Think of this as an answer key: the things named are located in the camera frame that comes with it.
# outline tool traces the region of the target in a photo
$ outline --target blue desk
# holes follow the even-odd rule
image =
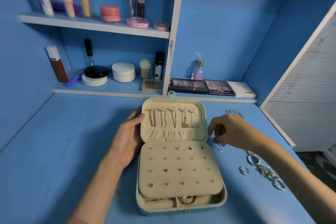
[[[71,214],[110,143],[129,113],[145,99],[54,94],[0,154],[0,223],[62,223]],[[254,104],[203,102],[208,121],[225,109],[279,142],[281,135]],[[146,217],[135,202],[137,161],[118,183],[106,223],[314,223],[287,189],[279,191],[251,166],[243,150],[214,149],[227,188],[226,203],[211,212]]]

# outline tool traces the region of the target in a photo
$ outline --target matte eyeshadow palette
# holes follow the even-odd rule
[[[204,81],[171,78],[170,89],[180,93],[208,94]]]
[[[204,80],[210,95],[234,96],[235,93],[225,81]]]

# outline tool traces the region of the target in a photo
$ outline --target left hand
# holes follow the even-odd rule
[[[134,110],[126,121],[121,124],[114,135],[111,143],[111,151],[119,157],[123,168],[135,157],[143,142],[140,137],[140,123],[144,120],[145,114],[141,113],[142,106]]]

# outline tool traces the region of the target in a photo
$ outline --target teal jewelry box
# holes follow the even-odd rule
[[[205,108],[198,101],[148,99],[142,105],[136,200],[146,215],[214,209],[227,192],[205,143]]]

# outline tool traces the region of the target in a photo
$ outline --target hand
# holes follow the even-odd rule
[[[119,126],[111,143],[110,150],[120,158],[123,168],[128,166],[143,144],[139,126],[144,120],[145,114],[142,113],[137,117],[141,113],[141,109],[142,106],[139,106]]]
[[[271,140],[238,115],[224,115],[213,118],[208,127],[209,135],[212,135],[214,130],[216,142],[223,145],[230,144],[255,153],[268,140]]]

